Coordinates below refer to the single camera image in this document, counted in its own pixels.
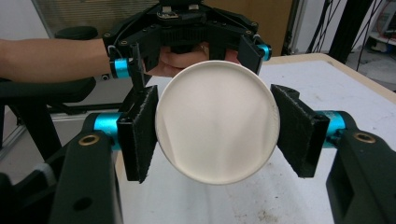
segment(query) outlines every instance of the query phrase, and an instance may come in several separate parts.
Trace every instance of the window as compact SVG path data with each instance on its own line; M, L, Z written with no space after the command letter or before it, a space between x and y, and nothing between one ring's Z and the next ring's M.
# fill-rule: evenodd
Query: window
M50 38L64 28L93 26L99 37L117 22L141 12L158 0L32 0Z

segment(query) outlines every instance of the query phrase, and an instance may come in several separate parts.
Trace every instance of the floor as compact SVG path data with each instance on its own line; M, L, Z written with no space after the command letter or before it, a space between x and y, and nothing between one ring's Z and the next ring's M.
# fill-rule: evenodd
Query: floor
M370 48L364 49L358 71L391 91L396 91L395 55L395 50L383 53ZM346 65L356 70L359 57L359 51L352 52ZM92 102L94 104L121 102L131 88L131 83L128 80L98 80L97 86L92 96L82 102L83 105ZM65 144L79 132L85 116L70 118L60 114L53 115L53 118L61 141ZM18 128L6 140L4 148L0 151L0 172L8 174L11 182L15 184L28 175L38 163L42 162L42 159L29 133L23 127Z

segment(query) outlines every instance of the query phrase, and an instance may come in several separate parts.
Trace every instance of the white disc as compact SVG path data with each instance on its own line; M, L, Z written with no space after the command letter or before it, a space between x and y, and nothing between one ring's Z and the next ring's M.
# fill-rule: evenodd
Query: white disc
M174 77L155 122L166 158L182 174L216 185L260 170L279 134L272 93L256 74L224 61L198 63Z

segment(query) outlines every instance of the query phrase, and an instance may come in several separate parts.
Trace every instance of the black robot frame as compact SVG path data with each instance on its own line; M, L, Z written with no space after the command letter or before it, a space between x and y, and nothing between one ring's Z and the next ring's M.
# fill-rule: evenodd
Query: black robot frame
M265 44L256 22L201 1L179 2L160 1L104 34L113 75L115 61L127 59L134 84L117 121L128 180L145 180L157 143L158 93L156 86L146 87L142 61L150 70L162 46L186 52L206 42L211 60L234 49L241 64L258 74L262 59L271 56L269 46L259 47ZM271 91L281 121L277 145L299 177L314 176L325 140L338 149L327 181L334 222L395 223L396 153L380 137L359 130L345 112L346 128L326 139L329 119L301 102L299 92L277 85ZM90 114L75 138L20 183L0 174L1 223L122 223L114 139L94 129L97 116Z

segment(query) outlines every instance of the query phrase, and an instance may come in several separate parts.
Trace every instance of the white table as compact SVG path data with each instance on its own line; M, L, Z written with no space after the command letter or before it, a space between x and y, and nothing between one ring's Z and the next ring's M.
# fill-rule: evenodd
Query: white table
M345 110L360 129L396 148L396 95L323 54L275 57L260 77L301 93L314 110ZM162 92L169 78L150 84ZM333 223L325 182L336 149L323 149L316 176L298 178L278 148L258 173L227 186L209 186L179 173L156 147L148 178L128 182L117 160L125 223Z

